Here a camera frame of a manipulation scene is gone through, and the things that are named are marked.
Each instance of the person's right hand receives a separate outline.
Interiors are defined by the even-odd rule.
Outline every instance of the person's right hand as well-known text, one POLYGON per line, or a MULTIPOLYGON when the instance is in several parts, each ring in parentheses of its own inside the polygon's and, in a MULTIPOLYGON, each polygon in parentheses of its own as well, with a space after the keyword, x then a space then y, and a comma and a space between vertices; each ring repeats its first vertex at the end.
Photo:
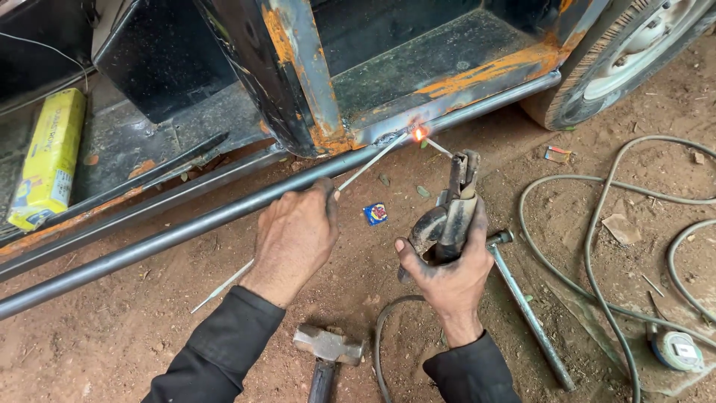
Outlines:
POLYGON ((478 317, 478 306, 495 259, 485 247, 488 228, 485 202, 477 197, 468 240, 462 255, 454 262, 428 266, 405 238, 395 240, 400 264, 435 309, 452 349, 478 340, 485 330, 478 317))

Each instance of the welding cable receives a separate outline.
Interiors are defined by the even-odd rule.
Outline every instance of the welding cable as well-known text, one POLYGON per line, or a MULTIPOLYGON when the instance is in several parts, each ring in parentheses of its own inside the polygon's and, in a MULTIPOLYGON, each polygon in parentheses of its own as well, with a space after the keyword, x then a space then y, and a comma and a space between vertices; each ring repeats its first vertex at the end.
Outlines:
MULTIPOLYGON (((611 165, 611 168, 609 170, 609 175, 606 177, 606 179, 599 178, 596 176, 587 176, 587 175, 571 175, 571 174, 561 174, 561 175, 552 175, 552 176, 545 176, 543 178, 540 178, 534 182, 532 182, 529 186, 525 188, 525 190, 522 192, 520 196, 520 200, 518 203, 518 214, 519 214, 519 221, 520 221, 520 227, 522 229, 522 233, 525 237, 525 240, 527 241, 529 247, 532 249, 532 253, 537 258, 539 262, 541 262, 545 267, 547 267, 552 274, 554 274, 560 281, 565 283, 567 286, 569 286, 572 290, 577 292, 579 295, 585 297, 589 302, 596 303, 599 305, 599 307, 604 312, 604 315, 606 316, 606 319, 609 322, 609 325, 614 330, 614 333, 616 334, 616 337, 619 340, 619 344, 621 345, 622 350, 624 351, 624 356, 626 357, 626 364, 629 369, 629 374, 632 378, 632 402, 640 402, 641 400, 641 384, 639 383, 639 374, 637 372, 637 364, 634 360, 634 356, 632 355, 632 351, 627 344, 627 340, 624 337, 624 334, 621 332, 621 329, 619 328, 619 325, 614 320, 613 315, 611 314, 611 311, 616 311, 618 313, 622 313, 627 316, 631 316, 633 318, 640 319, 642 321, 652 322, 656 323, 661 326, 674 328, 678 331, 687 333, 698 340, 703 341, 707 345, 716 348, 716 341, 711 340, 710 338, 702 335, 701 333, 698 333, 696 331, 693 331, 691 329, 688 329, 684 326, 678 325, 673 322, 669 321, 663 321, 659 318, 654 318, 651 316, 643 315, 638 312, 634 312, 632 310, 628 310, 625 308, 622 308, 620 306, 612 305, 610 303, 607 303, 604 300, 603 295, 601 294, 601 290, 599 289, 599 285, 596 282, 596 278, 594 277, 594 272, 592 270, 591 266, 591 242, 592 238, 594 237, 594 232, 596 229, 596 224, 599 221, 599 215, 601 213, 601 209, 604 206, 604 202, 606 200, 606 195, 609 193, 609 190, 612 186, 620 187, 623 189, 631 190, 636 193, 644 194, 647 196, 654 197, 655 199, 661 199, 668 202, 674 202, 674 203, 680 203, 680 204, 688 204, 688 205, 706 205, 706 204, 716 204, 716 198, 713 199, 704 199, 704 200, 694 200, 694 199, 683 199, 681 197, 676 196, 670 196, 667 194, 662 194, 659 192, 651 191, 648 189, 644 189, 635 185, 631 184, 625 184, 622 182, 618 182, 614 180, 614 175, 616 173, 616 168, 619 165, 619 162, 621 161, 622 156, 624 153, 626 153, 632 146, 635 144, 644 142, 644 141, 651 141, 651 140, 661 140, 661 141, 671 141, 673 143, 680 143, 684 146, 689 146, 692 148, 695 148, 697 150, 702 151, 703 153, 708 154, 709 156, 716 158, 716 152, 706 148, 705 146, 702 146, 701 144, 695 143, 693 141, 685 140, 683 138, 677 138, 677 137, 671 137, 671 136, 644 136, 637 139, 634 139, 627 144, 625 144, 623 147, 621 147, 621 150, 619 150, 618 154, 616 155, 616 158, 614 159, 614 162, 611 165), (584 290, 582 287, 577 285, 575 282, 570 280, 568 277, 566 277, 562 272, 557 270, 552 263, 547 260, 547 258, 544 256, 544 254, 537 248, 534 241, 532 240, 532 236, 530 236, 529 231, 527 230, 527 225, 525 224, 525 214, 524 214, 524 207, 525 207, 525 199, 527 195, 529 194, 532 189, 534 189, 536 186, 543 184, 545 182, 549 181, 555 181, 560 179, 577 179, 577 180, 583 180, 583 181, 595 181, 595 182, 603 182, 603 188, 601 191, 601 196, 599 197, 599 202, 597 203, 596 207, 594 208, 594 213, 592 214, 591 221, 589 222, 589 226, 586 233, 586 239, 584 240, 584 268, 587 274, 587 278, 589 279, 589 285, 591 286, 591 289, 594 291, 594 294, 589 293, 588 291, 584 290)), ((681 284, 681 281, 678 278, 678 275, 676 273, 676 267, 674 264, 674 254, 676 252, 676 249, 679 247, 679 245, 682 243, 682 241, 689 236, 692 232, 694 232, 696 229, 706 227, 707 225, 716 224, 716 219, 710 219, 703 222, 696 223, 692 225, 691 227, 686 228, 681 234, 679 234, 674 241, 672 241, 669 252, 667 254, 667 265, 669 269, 669 275, 672 278, 672 281, 676 285, 676 288, 678 289, 681 294, 696 308, 701 314, 703 314, 705 317, 709 318, 712 321, 716 321, 716 318, 714 318, 713 314, 709 312, 706 308, 704 308, 701 304, 699 304, 684 288, 683 284, 681 284)))
POLYGON ((50 48, 50 49, 54 50, 54 51, 57 52, 57 53, 60 53, 65 59, 68 59, 70 62, 73 62, 73 63, 75 63, 76 65, 79 66, 79 69, 84 73, 84 89, 86 90, 87 94, 90 93, 90 87, 89 87, 89 86, 90 86, 90 81, 87 79, 87 71, 84 69, 84 66, 82 66, 82 65, 81 65, 78 61, 76 61, 75 59, 72 59, 70 56, 67 56, 66 54, 62 53, 62 52, 61 52, 59 49, 57 49, 56 47, 52 47, 52 46, 50 46, 50 45, 48 45, 48 44, 44 44, 44 43, 42 43, 42 42, 33 41, 32 39, 25 39, 25 38, 21 38, 21 37, 14 37, 13 35, 6 34, 6 33, 4 33, 4 32, 0 32, 0 35, 3 36, 3 37, 11 38, 11 39, 17 39, 17 40, 23 41, 23 42, 29 42, 29 43, 32 43, 32 44, 38 44, 38 45, 40 45, 40 46, 44 46, 44 47, 50 48))
POLYGON ((385 323, 385 319, 390 312, 400 303, 424 300, 425 298, 422 295, 406 295, 388 304, 380 311, 380 315, 378 315, 378 323, 375 326, 375 342, 373 345, 373 369, 375 369, 375 377, 378 378, 378 386, 380 387, 380 392, 383 394, 385 403, 392 403, 392 400, 390 399, 388 386, 386 386, 385 379, 383 379, 383 370, 380 368, 380 334, 383 332, 383 323, 385 323))

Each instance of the dirt ground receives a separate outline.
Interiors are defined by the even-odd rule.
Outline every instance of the dirt ground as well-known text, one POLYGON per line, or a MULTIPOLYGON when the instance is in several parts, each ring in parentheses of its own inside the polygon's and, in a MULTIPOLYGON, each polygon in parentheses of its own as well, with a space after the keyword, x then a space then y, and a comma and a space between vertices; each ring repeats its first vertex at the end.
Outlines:
MULTIPOLYGON (((628 98, 574 131, 545 131, 513 105, 442 133, 437 140, 450 150, 471 148, 481 153, 478 186, 488 207, 490 230, 507 227, 518 234, 516 202, 535 179, 557 173, 606 176, 619 147, 646 134, 688 138, 715 149, 715 110, 716 36, 708 36, 628 98), (575 155, 564 165, 547 161, 543 157, 547 145, 575 151, 575 155)), ((272 166, 13 278, 0 285, 0 296, 282 179, 291 173, 291 162, 272 166)), ((435 203, 432 197, 421 197, 415 187, 422 185, 437 195, 447 183, 448 171, 447 160, 435 150, 411 146, 385 157, 349 187, 340 201, 342 233, 329 263, 289 307, 286 319, 246 378, 245 394, 237 402, 306 401, 313 359, 291 345, 300 322, 338 326, 349 336, 372 340, 380 310, 401 295, 416 293, 413 285, 396 281, 392 241, 407 236, 413 222, 435 203), (381 184, 379 173, 390 177, 390 186, 381 184), (369 227, 362 207, 375 202, 385 203, 388 220, 369 227)), ((617 178, 668 194, 707 198, 716 194, 715 172, 716 161, 706 158, 704 165, 696 164, 684 146, 649 142, 624 157, 617 178)), ((538 246, 581 284, 586 284, 581 243, 598 192, 599 187, 586 182, 551 182, 538 187, 526 204, 527 225, 538 246)), ((693 222, 715 218, 716 209, 653 201, 614 189, 602 218, 613 213, 623 214, 638 227, 642 240, 621 247, 598 227, 592 256, 606 299, 651 315, 645 296, 651 288, 642 278, 646 275, 666 295, 657 297, 666 317, 711 335, 713 330, 670 286, 663 256, 678 232, 693 222)), ((251 214, 0 323, 2 400, 141 400, 151 378, 164 372, 190 332, 220 301, 212 300, 194 315, 189 314, 190 309, 251 259, 257 217, 258 213, 251 214)), ((574 308, 571 291, 531 257, 521 238, 501 250, 525 294, 533 296, 534 311, 578 384, 571 394, 559 389, 503 281, 493 272, 480 317, 502 349, 523 401, 630 401, 623 366, 604 353, 605 349, 618 349, 611 331, 605 330, 603 316, 593 311, 593 323, 585 323, 584 314, 574 308), (600 331, 594 330, 595 323, 600 331)), ((682 281, 711 309, 716 309, 715 258, 713 228, 697 232, 677 254, 682 281)), ((624 317, 619 317, 619 322, 630 341, 644 350, 643 325, 624 317)), ((442 350, 440 327, 428 305, 411 302, 397 308, 387 321, 382 345, 384 373, 394 402, 440 401, 437 389, 420 368, 422 361, 442 350)), ((610 354, 619 360, 619 353, 610 354)), ((706 358, 707 365, 713 366, 714 355, 706 353, 706 358)), ((369 351, 363 364, 340 369, 335 402, 382 401, 371 363, 369 351)), ((641 357, 639 367, 645 387, 669 387, 668 393, 677 393, 675 397, 652 393, 648 401, 716 401, 714 374, 681 390, 677 381, 684 382, 680 375, 663 369, 653 358, 641 357)))

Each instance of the welding electrode holder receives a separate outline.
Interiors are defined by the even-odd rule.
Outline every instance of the welding electrode holder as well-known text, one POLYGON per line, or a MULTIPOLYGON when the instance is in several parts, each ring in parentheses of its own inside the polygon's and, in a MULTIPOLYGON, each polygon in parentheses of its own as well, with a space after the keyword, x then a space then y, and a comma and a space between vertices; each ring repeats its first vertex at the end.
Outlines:
MULTIPOLYGON (((472 150, 455 153, 450 160, 448 188, 441 194, 444 197, 413 225, 407 240, 429 267, 460 257, 477 207, 475 183, 479 168, 480 154, 472 150)), ((410 281, 410 274, 402 265, 398 269, 398 280, 410 281)))

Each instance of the small blue packet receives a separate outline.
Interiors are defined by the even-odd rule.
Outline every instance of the small blue packet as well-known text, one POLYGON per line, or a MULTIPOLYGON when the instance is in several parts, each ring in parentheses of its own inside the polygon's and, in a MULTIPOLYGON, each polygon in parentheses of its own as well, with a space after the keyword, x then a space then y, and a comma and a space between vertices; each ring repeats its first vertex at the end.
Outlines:
POLYGON ((365 218, 368 219, 368 225, 371 227, 388 219, 388 213, 385 212, 385 205, 383 203, 363 207, 363 214, 365 214, 365 218))

